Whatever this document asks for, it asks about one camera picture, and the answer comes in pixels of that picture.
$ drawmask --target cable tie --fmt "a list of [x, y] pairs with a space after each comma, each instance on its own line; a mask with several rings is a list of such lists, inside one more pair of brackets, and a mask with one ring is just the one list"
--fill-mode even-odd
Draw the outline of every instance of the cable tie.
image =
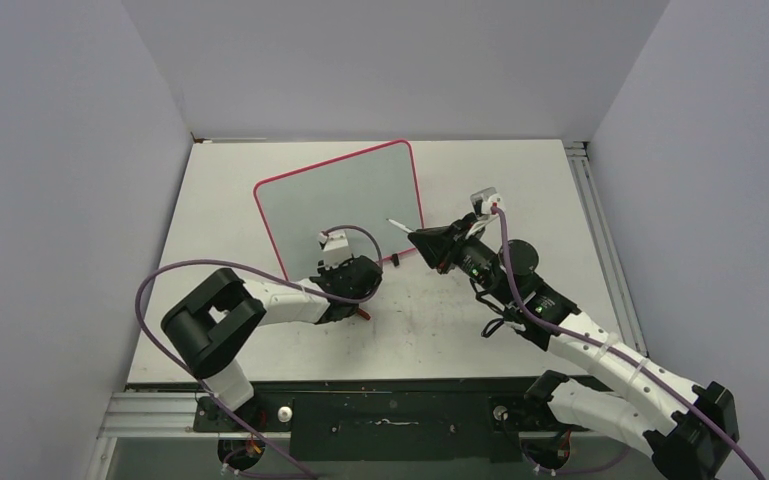
[[602, 360], [602, 357], [605, 356], [606, 353], [608, 353], [608, 349], [619, 343], [620, 336], [617, 335], [614, 332], [611, 332], [610, 335], [608, 335], [608, 339], [605, 340], [605, 343], [602, 344], [602, 346], [599, 348], [599, 351], [596, 352], [596, 355], [593, 355], [593, 361], [590, 363], [590, 366], [587, 367], [587, 373], [593, 375], [593, 370], [596, 367], [596, 365], [599, 365], [599, 362]]
[[649, 363], [649, 359], [646, 357], [643, 357], [643, 360], [640, 361], [640, 363], [637, 364], [637, 367], [634, 369], [634, 373], [631, 374], [631, 377], [628, 379], [628, 383], [626, 384], [625, 388], [625, 398], [628, 398], [631, 394], [631, 386], [634, 383], [634, 380], [637, 378], [637, 376], [640, 374], [640, 371], [643, 370], [643, 368]]

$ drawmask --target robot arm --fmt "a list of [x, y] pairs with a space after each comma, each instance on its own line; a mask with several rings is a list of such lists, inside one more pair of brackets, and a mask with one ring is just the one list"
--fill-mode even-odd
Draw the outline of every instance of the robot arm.
[[[731, 449], [680, 401], [641, 374], [646, 368], [693, 404], [732, 440], [738, 440], [737, 417], [731, 393], [716, 382], [702, 388], [668, 372], [608, 333], [578, 306], [550, 287], [536, 272], [537, 251], [525, 241], [511, 240], [506, 249], [491, 250], [481, 242], [484, 227], [501, 207], [495, 189], [471, 197], [473, 212], [449, 226], [408, 233], [408, 239], [425, 262], [440, 274], [452, 268], [465, 273], [483, 291], [476, 300], [495, 300], [505, 324], [544, 351], [569, 360], [622, 397], [611, 397], [569, 381], [565, 375], [547, 372], [526, 395], [535, 408], [547, 408], [557, 420], [589, 428], [651, 456], [658, 470], [670, 480], [710, 480]], [[504, 258], [507, 251], [510, 258]], [[509, 264], [512, 272], [505, 265]], [[530, 315], [513, 297], [517, 291]], [[550, 331], [529, 317], [562, 327], [604, 344], [594, 347], [569, 335]], [[630, 357], [635, 367], [611, 352]]]
[[282, 322], [322, 324], [350, 317], [357, 303], [329, 300], [309, 292], [342, 298], [367, 297], [381, 283], [381, 267], [354, 257], [342, 230], [320, 238], [324, 260], [318, 276], [284, 285], [243, 281], [231, 269], [211, 274], [173, 307], [160, 323], [181, 359], [231, 410], [252, 398], [254, 390], [236, 361], [237, 353], [258, 326]]

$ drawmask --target red whiteboard frame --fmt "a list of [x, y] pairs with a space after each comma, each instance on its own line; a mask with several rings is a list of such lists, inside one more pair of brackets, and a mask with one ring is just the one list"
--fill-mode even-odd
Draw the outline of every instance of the red whiteboard frame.
[[[257, 204], [257, 210], [260, 212], [260, 218], [263, 219], [263, 225], [266, 227], [266, 233], [269, 235], [269, 242], [272, 244], [272, 250], [275, 251], [275, 257], [278, 258], [278, 265], [281, 266], [281, 273], [284, 275], [284, 278], [289, 280], [287, 276], [287, 270], [284, 268], [284, 262], [281, 260], [281, 254], [278, 253], [278, 246], [275, 244], [275, 239], [272, 237], [272, 230], [269, 228], [269, 222], [266, 220], [266, 214], [263, 212], [263, 208], [260, 205], [260, 199], [257, 198], [257, 189], [260, 188], [262, 185], [265, 185], [270, 182], [274, 182], [276, 180], [280, 180], [285, 177], [289, 177], [291, 175], [296, 175], [302, 172], [306, 172], [308, 170], [312, 170], [314, 168], [323, 167], [325, 165], [330, 165], [335, 162], [340, 162], [343, 160], [348, 160], [352, 157], [356, 157], [358, 155], [363, 155], [364, 153], [369, 153], [381, 148], [386, 148], [392, 145], [395, 145], [397, 143], [404, 143], [408, 147], [408, 153], [411, 157], [411, 170], [413, 170], [413, 185], [414, 190], [416, 191], [416, 203], [419, 206], [419, 223], [421, 228], [425, 228], [425, 217], [422, 215], [422, 200], [419, 197], [419, 180], [417, 180], [416, 177], [416, 163], [414, 162], [413, 158], [413, 148], [411, 147], [410, 142], [408, 142], [405, 139], [398, 139], [398, 140], [392, 140], [387, 143], [382, 143], [381, 145], [375, 145], [369, 148], [365, 148], [363, 150], [358, 150], [357, 152], [350, 153], [348, 155], [343, 155], [341, 157], [332, 158], [331, 160], [325, 160], [324, 162], [314, 163], [313, 165], [308, 165], [307, 167], [302, 167], [297, 170], [292, 170], [287, 173], [282, 173], [280, 175], [276, 175], [274, 177], [269, 177], [267, 179], [261, 180], [257, 182], [254, 185], [254, 189], [252, 189], [252, 195], [254, 195], [254, 201]], [[415, 248], [409, 248], [403, 252], [398, 252], [398, 255], [404, 255], [406, 253], [414, 251]]]

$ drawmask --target metal frame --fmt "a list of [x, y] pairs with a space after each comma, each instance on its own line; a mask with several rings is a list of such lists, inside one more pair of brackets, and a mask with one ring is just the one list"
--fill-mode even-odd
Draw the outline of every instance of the metal frame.
[[[110, 397], [99, 438], [248, 438], [248, 432], [194, 432], [197, 399], [204, 393], [123, 392]], [[269, 438], [290, 438], [287, 432], [262, 432]]]
[[608, 295], [611, 297], [611, 304], [617, 315], [622, 338], [641, 355], [647, 356], [648, 350], [643, 341], [643, 332], [640, 330], [640, 322], [631, 301], [631, 294], [628, 291], [628, 283], [625, 280], [611, 231], [605, 222], [605, 214], [596, 192], [596, 185], [590, 174], [590, 160], [587, 158], [585, 145], [583, 142], [571, 142], [565, 144], [564, 149], [584, 207], [584, 216], [587, 218], [587, 225], [590, 227], [590, 234], [596, 245], [596, 254], [599, 256], [599, 263], [602, 264], [602, 274], [605, 276]]
[[99, 437], [95, 442], [86, 480], [106, 480], [116, 451], [116, 438]]

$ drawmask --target white marker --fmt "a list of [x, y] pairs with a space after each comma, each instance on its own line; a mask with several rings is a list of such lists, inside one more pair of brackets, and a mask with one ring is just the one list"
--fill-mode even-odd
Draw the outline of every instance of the white marker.
[[398, 228], [399, 230], [401, 230], [401, 231], [403, 231], [405, 233], [413, 233], [413, 230], [411, 230], [410, 228], [406, 227], [404, 224], [399, 223], [399, 222], [393, 220], [392, 218], [388, 218], [387, 221], [392, 223], [396, 228]]

